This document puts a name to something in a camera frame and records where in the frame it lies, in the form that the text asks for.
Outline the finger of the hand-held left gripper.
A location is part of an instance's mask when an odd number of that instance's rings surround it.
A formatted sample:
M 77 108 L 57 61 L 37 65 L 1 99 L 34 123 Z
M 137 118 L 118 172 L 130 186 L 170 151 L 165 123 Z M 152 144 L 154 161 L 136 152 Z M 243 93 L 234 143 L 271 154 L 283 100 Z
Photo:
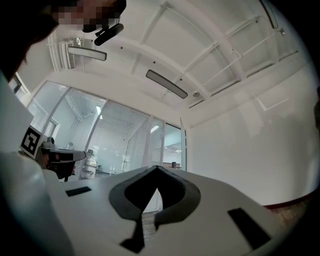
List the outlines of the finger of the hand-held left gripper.
M 86 152 L 79 150 L 55 150 L 54 154 L 58 161 L 80 161 L 86 158 Z

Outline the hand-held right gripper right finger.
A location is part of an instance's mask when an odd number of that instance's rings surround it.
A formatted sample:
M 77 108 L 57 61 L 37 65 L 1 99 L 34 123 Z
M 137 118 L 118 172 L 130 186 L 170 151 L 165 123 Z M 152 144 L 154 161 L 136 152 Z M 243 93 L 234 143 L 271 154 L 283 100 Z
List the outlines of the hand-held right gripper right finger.
M 264 256 L 273 249 L 281 226 L 264 206 L 225 182 L 173 168 L 160 171 L 165 205 L 144 256 Z

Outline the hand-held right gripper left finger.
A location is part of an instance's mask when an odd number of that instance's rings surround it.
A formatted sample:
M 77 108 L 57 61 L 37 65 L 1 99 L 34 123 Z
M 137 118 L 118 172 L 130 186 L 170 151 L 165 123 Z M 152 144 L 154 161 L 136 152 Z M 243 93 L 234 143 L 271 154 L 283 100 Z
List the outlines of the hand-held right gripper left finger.
M 143 212 L 156 191 L 157 167 L 64 183 L 65 217 L 78 256 L 157 256 L 145 241 Z

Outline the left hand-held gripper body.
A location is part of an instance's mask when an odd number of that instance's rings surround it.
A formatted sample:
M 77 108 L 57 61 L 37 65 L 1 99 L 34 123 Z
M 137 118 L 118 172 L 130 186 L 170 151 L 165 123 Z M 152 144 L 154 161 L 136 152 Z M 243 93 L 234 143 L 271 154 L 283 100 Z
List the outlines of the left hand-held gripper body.
M 42 169 L 53 171 L 58 179 L 67 181 L 75 174 L 73 152 L 57 148 L 52 136 L 45 136 L 29 127 L 22 139 L 19 153 L 35 160 Z

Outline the frosted glass door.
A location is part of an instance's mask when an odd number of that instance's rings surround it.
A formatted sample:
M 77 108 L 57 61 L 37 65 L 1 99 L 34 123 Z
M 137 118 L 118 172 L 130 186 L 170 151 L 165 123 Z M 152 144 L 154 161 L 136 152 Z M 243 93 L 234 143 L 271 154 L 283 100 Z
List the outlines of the frosted glass door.
M 182 118 L 180 119 L 180 132 L 181 132 L 181 170 L 187 171 L 187 132 L 184 128 Z

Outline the clear glass partition panel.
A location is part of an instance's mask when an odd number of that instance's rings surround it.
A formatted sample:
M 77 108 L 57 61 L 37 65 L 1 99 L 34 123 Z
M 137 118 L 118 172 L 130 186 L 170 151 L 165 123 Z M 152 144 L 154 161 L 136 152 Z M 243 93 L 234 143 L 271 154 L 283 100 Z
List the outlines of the clear glass partition panel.
M 89 136 L 106 101 L 71 88 L 53 112 L 44 134 L 53 137 L 57 149 L 87 151 Z
M 27 106 L 33 115 L 30 125 L 42 132 L 54 108 L 68 89 L 67 86 L 46 81 Z

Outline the glass partition panel with blinds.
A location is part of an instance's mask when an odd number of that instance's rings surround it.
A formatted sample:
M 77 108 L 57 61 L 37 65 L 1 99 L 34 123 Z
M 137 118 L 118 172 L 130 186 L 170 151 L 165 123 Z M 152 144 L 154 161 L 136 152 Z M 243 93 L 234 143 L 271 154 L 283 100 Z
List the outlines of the glass partition panel with blinds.
M 150 116 L 109 100 L 101 117 L 87 147 L 82 180 L 122 174 L 143 164 Z

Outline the dark baseboard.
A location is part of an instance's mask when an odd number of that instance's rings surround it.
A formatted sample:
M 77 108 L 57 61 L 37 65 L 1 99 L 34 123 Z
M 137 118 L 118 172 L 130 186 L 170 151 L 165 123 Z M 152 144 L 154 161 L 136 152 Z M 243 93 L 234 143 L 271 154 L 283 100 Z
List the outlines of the dark baseboard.
M 289 200 L 289 201 L 285 201 L 282 203 L 276 203 L 276 204 L 269 204 L 269 205 L 264 205 L 265 208 L 267 209 L 278 209 L 278 208 L 285 208 L 285 207 L 290 207 L 292 205 L 296 205 L 299 204 L 301 202 L 304 202 L 306 200 L 309 200 L 311 197 L 313 196 L 313 192 L 306 194 L 302 197 L 293 199 L 293 200 Z

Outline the frosted glass partition panel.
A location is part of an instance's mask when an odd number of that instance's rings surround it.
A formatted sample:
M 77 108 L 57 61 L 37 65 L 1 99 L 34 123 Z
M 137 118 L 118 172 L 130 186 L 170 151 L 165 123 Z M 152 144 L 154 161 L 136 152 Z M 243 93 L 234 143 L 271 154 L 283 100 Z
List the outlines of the frosted glass partition panel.
M 155 117 L 152 119 L 148 149 L 148 160 L 152 166 L 158 166 L 162 163 L 164 128 L 163 120 Z

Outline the white ceiling air vent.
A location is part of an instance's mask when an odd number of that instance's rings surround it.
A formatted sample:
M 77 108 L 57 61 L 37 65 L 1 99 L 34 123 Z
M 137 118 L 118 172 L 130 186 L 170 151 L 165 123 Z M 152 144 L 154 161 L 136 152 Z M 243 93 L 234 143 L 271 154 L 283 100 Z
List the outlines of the white ceiling air vent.
M 72 40 L 60 41 L 58 43 L 60 65 L 63 70 L 74 69 L 76 67 L 74 56 L 68 52 L 68 48 L 73 46 L 74 46 L 74 42 Z

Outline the long black pendant light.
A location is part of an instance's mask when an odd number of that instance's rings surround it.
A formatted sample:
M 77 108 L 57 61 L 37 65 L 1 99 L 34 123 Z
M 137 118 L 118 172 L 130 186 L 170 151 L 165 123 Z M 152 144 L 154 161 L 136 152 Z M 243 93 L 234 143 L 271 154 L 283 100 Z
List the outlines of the long black pendant light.
M 279 28 L 279 25 L 278 25 L 278 22 L 277 22 L 277 19 L 276 19 L 276 16 L 273 12 L 273 9 L 271 7 L 271 4 L 269 3 L 268 0 L 259 0 L 262 8 L 264 9 L 265 11 L 265 14 L 270 22 L 270 25 L 273 29 L 278 29 Z
M 107 53 L 95 49 L 85 48 L 85 47 L 77 47 L 77 46 L 69 46 L 67 48 L 69 54 L 78 55 L 82 57 L 87 57 L 95 60 L 106 61 Z
M 181 99 L 185 99 L 188 96 L 188 93 L 178 87 L 175 83 L 169 81 L 164 76 L 160 75 L 159 73 L 149 69 L 145 75 L 146 78 L 152 80 L 153 82 L 161 85 L 162 87 L 166 88 L 167 90 L 171 91 Z

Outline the grey partition post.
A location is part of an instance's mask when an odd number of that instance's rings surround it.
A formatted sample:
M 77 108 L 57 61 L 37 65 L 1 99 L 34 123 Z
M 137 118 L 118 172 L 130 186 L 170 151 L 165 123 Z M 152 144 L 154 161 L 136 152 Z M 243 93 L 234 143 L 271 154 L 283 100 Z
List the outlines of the grey partition post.
M 149 154 L 152 123 L 153 123 L 153 116 L 151 115 L 148 119 L 148 124 L 147 124 L 147 132 L 146 132 L 145 147 L 144 147 L 144 152 L 143 152 L 142 167 L 146 167 L 149 165 L 148 164 L 148 154 Z

